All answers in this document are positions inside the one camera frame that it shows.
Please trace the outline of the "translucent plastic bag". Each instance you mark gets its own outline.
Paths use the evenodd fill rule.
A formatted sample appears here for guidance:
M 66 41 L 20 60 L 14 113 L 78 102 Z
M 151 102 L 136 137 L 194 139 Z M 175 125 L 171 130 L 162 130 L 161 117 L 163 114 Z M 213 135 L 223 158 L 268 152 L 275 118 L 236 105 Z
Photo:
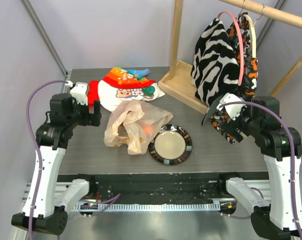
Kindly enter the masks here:
M 149 143 L 161 127 L 169 123 L 173 113 L 146 101 L 123 101 L 111 113 L 104 133 L 104 144 L 108 147 L 127 145 L 129 155 L 145 154 Z M 154 135 L 146 135 L 144 128 L 153 126 Z

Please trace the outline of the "fake orange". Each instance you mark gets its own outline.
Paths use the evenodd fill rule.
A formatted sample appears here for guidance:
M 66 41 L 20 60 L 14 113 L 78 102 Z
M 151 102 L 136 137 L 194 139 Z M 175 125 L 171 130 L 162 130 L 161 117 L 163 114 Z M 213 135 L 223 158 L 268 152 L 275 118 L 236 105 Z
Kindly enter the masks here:
M 148 126 L 148 127 L 146 127 L 146 128 L 144 128 L 144 132 L 145 132 L 145 134 L 148 135 L 148 136 L 151 136 L 151 135 L 156 134 L 155 128 L 154 128 L 153 126 L 151 126 L 151 125 Z

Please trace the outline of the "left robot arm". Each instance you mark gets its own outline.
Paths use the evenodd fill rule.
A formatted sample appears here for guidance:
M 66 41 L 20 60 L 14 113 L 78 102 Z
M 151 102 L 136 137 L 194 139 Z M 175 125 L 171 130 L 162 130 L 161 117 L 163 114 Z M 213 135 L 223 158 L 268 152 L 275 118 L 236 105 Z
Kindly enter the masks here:
M 52 96 L 46 121 L 36 131 L 36 163 L 26 203 L 11 224 L 31 232 L 60 236 L 68 214 L 81 199 L 93 199 L 98 187 L 93 175 L 78 174 L 58 197 L 54 197 L 58 172 L 68 142 L 77 126 L 100 125 L 100 102 L 93 112 L 69 93 Z

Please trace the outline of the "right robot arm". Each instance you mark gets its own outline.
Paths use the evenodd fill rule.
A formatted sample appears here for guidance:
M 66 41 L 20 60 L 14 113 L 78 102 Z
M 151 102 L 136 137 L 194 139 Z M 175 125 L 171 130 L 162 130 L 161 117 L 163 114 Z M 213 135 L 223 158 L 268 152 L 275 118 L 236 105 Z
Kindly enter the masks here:
M 302 142 L 299 132 L 281 119 L 279 101 L 261 96 L 247 102 L 227 93 L 216 109 L 225 110 L 229 123 L 253 137 L 260 148 L 267 166 L 271 201 L 262 198 L 235 173 L 219 176 L 217 193 L 224 198 L 231 195 L 243 205 L 259 237 L 289 240 L 296 236 L 302 240 Z

